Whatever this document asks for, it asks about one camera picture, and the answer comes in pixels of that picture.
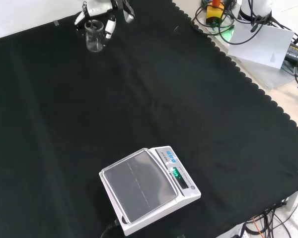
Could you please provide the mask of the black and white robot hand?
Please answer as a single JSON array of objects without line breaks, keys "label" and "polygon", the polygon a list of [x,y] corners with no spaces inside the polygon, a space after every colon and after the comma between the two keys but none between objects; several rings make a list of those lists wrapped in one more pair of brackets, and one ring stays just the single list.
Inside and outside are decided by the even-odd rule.
[{"label": "black and white robot hand", "polygon": [[77,16],[74,25],[81,30],[88,20],[101,20],[108,18],[104,24],[104,36],[106,40],[111,39],[116,28],[116,17],[114,12],[121,10],[123,12],[125,22],[131,23],[135,18],[135,13],[128,0],[89,0],[84,1],[82,12]]}]

